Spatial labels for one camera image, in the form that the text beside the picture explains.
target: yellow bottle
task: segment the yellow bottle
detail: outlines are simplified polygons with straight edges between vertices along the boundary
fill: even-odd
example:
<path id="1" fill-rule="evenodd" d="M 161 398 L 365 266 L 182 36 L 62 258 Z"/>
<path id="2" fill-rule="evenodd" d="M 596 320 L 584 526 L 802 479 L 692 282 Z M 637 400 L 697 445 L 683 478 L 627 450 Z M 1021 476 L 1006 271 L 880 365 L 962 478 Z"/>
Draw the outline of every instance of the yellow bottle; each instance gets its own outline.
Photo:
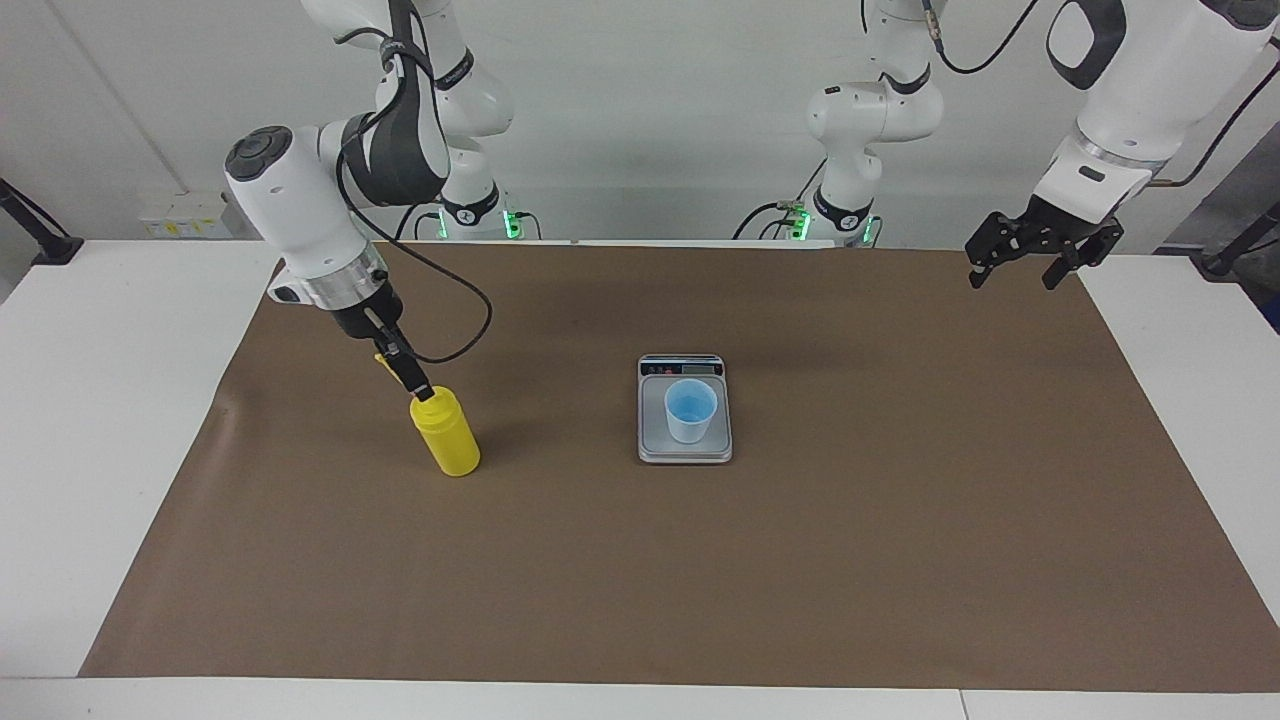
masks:
<path id="1" fill-rule="evenodd" d="M 457 396 L 447 387 L 435 387 L 435 395 L 426 401 L 413 398 L 408 413 L 413 425 L 422 433 L 440 470 L 451 478 L 470 475 L 480 466 L 480 447 L 471 434 L 467 416 Z"/>

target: scale platform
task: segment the scale platform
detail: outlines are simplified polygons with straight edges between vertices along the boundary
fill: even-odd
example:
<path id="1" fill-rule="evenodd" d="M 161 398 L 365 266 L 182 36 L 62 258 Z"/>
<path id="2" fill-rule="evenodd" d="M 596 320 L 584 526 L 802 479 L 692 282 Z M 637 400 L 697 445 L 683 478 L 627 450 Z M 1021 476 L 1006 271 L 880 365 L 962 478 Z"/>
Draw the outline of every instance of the scale platform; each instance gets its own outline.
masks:
<path id="1" fill-rule="evenodd" d="M 694 445 L 676 442 L 667 429 L 664 397 L 678 380 L 705 382 L 719 400 L 707 437 Z M 724 364 L 713 355 L 646 356 L 640 361 L 639 446 L 640 459 L 653 465 L 722 465 L 733 457 L 728 384 Z"/>

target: white wall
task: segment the white wall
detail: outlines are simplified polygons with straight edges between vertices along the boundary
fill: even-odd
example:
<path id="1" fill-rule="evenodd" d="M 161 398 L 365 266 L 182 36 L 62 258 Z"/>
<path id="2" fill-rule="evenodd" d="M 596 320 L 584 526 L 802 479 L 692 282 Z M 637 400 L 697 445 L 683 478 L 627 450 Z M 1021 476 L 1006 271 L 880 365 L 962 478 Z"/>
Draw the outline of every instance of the white wall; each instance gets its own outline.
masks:
<path id="1" fill-rule="evenodd" d="M 812 92 L 874 77 L 858 0 L 456 3 L 470 45 L 518 102 L 512 131 L 488 142 L 499 179 L 552 237 L 727 236 L 749 209 L 795 195 L 822 158 L 804 126 Z M 1023 4 L 954 1 L 956 59 L 984 56 Z M 883 243 L 960 247 L 988 211 L 1023 209 L 1083 102 L 1044 58 L 1056 4 L 1044 5 L 989 72 L 934 68 L 942 131 L 881 150 Z M 297 0 L 4 0 L 0 173 L 73 232 L 136 237 L 140 191 L 218 190 L 243 133 L 364 111 L 378 76 L 372 54 L 335 47 Z M 1129 247 L 1158 245 L 1277 117 L 1280 88 L 1196 187 L 1126 208 Z"/>

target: kitchen scale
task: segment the kitchen scale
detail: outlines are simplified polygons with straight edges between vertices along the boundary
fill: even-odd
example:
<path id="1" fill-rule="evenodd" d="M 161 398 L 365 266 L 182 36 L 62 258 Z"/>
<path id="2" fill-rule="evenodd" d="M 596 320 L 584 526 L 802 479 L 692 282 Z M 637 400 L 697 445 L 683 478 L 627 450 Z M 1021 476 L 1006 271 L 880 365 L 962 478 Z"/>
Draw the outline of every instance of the kitchen scale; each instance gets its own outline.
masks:
<path id="1" fill-rule="evenodd" d="M 722 465 L 733 457 L 733 428 L 730 424 L 728 384 L 724 360 L 716 355 L 645 355 L 639 364 L 637 434 L 640 459 L 653 465 Z M 719 400 L 707 436 L 684 445 L 667 428 L 667 388 L 696 378 Z"/>

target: brown tabletop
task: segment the brown tabletop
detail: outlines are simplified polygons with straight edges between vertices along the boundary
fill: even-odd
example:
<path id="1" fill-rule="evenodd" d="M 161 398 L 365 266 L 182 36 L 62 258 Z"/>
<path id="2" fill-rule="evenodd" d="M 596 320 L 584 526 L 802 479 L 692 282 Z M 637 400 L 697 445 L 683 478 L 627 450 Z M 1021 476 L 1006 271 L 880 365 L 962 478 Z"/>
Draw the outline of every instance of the brown tabletop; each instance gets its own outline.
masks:
<path id="1" fill-rule="evenodd" d="M 480 470 L 434 469 L 371 347 L 264 301 L 82 675 L 1280 692 L 1280 630 L 1076 281 L 429 250 L 497 305 L 433 374 Z M 466 341 L 475 297 L 389 260 L 420 350 Z M 635 363 L 671 351 L 724 357 L 730 465 L 637 459 Z"/>

